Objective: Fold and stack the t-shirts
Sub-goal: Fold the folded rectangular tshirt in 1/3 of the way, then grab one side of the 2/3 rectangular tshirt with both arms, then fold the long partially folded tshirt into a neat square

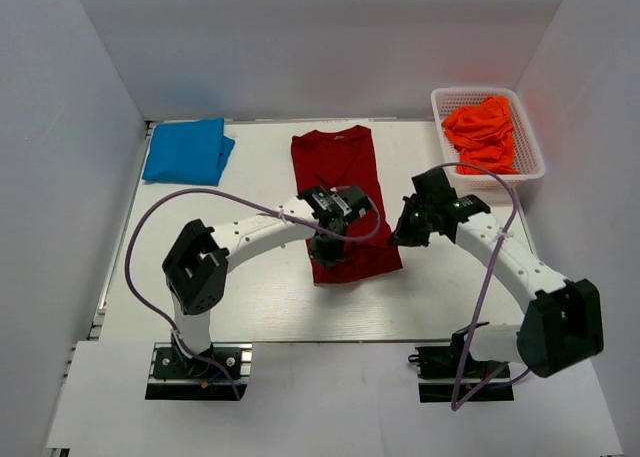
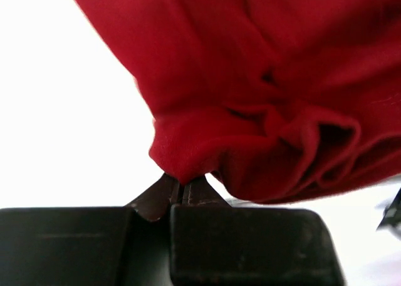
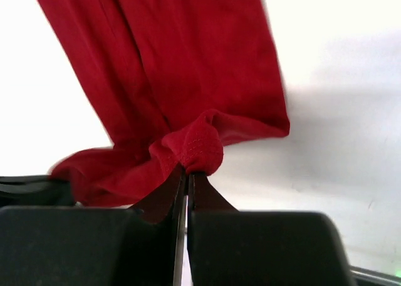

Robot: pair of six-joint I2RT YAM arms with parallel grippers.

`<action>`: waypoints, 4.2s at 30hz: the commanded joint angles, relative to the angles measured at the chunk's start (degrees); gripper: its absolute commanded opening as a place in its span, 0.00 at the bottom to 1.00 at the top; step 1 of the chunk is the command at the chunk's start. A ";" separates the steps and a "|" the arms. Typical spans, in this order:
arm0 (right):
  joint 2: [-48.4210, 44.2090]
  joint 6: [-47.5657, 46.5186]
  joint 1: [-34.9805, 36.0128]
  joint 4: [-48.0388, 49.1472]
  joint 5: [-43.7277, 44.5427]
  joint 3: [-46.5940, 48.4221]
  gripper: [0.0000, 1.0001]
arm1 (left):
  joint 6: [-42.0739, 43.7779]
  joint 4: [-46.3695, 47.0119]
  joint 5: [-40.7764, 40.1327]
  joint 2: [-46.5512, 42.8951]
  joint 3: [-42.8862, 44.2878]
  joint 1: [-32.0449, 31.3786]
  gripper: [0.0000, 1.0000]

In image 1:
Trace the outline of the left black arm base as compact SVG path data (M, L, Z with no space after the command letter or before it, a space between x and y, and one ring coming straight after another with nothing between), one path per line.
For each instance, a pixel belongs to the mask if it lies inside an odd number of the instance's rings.
M236 391L217 366L185 359L170 343L156 343L149 367L145 399L195 402L235 402L241 399L249 382L252 345L213 345L208 358L226 369Z

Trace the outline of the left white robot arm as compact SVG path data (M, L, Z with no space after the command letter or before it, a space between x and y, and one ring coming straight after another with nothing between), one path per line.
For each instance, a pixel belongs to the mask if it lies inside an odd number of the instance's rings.
M344 260L348 243L370 239L381 226L376 204L357 185L312 187L277 208L225 197L257 214L216 227L188 222L162 263L174 303L176 361L191 376L210 367L211 310L224 296L229 273L295 241L308 241L312 260L333 267Z

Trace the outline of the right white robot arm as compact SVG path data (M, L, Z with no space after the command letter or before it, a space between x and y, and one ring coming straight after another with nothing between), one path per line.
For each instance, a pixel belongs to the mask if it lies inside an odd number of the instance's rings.
M603 351L600 293L591 281L571 281L540 261L479 197L458 196L443 169L412 183L391 243L425 247L433 233L447 237L482 263L524 314L518 325L478 323L454 332L449 360L459 373L514 362L546 378Z

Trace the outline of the dark red t-shirt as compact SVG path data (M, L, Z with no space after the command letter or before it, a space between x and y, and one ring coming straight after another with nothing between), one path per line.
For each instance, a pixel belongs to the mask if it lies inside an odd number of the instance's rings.
M364 126L336 131L310 131L294 136L291 156L297 190L323 189L322 200L331 207L330 230L350 238L334 240L323 235L307 242L313 254L330 261L328 267L311 260L316 285L348 284L403 268L399 251L389 244L391 228L386 222L372 131Z

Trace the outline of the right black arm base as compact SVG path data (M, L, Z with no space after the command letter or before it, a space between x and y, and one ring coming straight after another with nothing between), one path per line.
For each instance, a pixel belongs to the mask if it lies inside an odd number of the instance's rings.
M407 358L416 368L421 403L449 403L454 390L458 360L451 357L448 346L420 346ZM495 361L476 362L468 358L460 386L459 398L465 397L478 383L499 368ZM514 392L509 384L510 370L503 369L489 384L474 394L470 402L510 402Z

